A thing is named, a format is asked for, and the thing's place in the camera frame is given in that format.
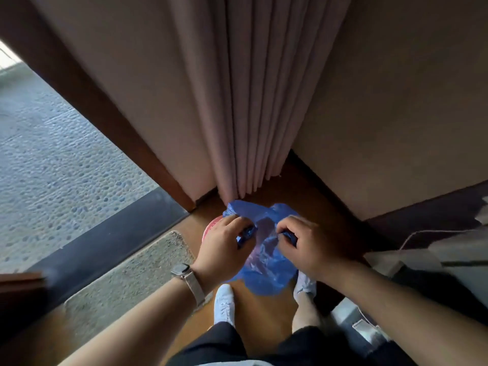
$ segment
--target pebble floor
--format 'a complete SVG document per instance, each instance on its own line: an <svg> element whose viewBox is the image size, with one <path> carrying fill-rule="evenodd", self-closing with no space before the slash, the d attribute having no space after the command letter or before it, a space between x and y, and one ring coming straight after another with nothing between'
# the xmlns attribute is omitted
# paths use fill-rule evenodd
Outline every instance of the pebble floor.
<svg viewBox="0 0 488 366"><path fill-rule="evenodd" d="M25 64L0 72L0 273L26 270L156 187Z"/></svg>

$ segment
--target black shorts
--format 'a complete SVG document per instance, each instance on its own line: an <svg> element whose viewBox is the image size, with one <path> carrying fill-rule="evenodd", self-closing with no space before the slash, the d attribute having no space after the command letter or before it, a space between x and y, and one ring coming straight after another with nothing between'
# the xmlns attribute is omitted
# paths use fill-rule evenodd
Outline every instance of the black shorts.
<svg viewBox="0 0 488 366"><path fill-rule="evenodd" d="M166 365L196 366L247 359L239 333L229 323L220 322L174 355ZM266 361L274 366L364 364L364 360L351 351L344 335L326 337L315 326L307 326L293 333L278 345L274 354L251 359Z"/></svg>

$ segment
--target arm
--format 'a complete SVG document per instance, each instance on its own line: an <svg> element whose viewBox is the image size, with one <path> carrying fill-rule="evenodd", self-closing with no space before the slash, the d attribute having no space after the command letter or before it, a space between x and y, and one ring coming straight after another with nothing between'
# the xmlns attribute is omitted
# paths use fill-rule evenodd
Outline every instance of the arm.
<svg viewBox="0 0 488 366"><path fill-rule="evenodd" d="M345 259L337 242L301 218L288 217L293 247L280 234L281 252L308 276L338 290L371 315L420 366L482 365L488 360L488 328L412 289L395 284L363 264Z"/></svg>
<svg viewBox="0 0 488 366"><path fill-rule="evenodd" d="M251 224L242 217L229 216L208 232L191 266L205 295L234 277L244 265L255 240L238 249L236 238ZM195 307L195 298L186 282L173 278L61 365L158 365Z"/></svg>

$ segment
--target white shoe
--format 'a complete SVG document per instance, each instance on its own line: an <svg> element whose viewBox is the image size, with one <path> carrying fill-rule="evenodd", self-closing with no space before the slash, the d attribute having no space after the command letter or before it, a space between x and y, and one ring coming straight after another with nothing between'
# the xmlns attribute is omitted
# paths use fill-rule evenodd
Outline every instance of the white shoe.
<svg viewBox="0 0 488 366"><path fill-rule="evenodd" d="M215 294L214 325L224 321L236 327L234 324L234 314L234 292L229 284L223 284Z"/></svg>
<svg viewBox="0 0 488 366"><path fill-rule="evenodd" d="M295 289L293 289L293 298L298 303L297 295L298 293L304 291L305 293L311 293L314 297L317 295L317 282L312 280L302 271L298 271L298 279L297 284L295 285Z"/></svg>

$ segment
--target curtain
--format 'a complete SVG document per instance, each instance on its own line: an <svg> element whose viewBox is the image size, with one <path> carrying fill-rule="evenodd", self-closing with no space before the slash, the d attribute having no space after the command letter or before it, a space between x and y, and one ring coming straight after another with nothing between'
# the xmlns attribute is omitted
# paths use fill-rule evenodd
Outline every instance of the curtain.
<svg viewBox="0 0 488 366"><path fill-rule="evenodd" d="M168 0L224 203L281 172L351 0Z"/></svg>

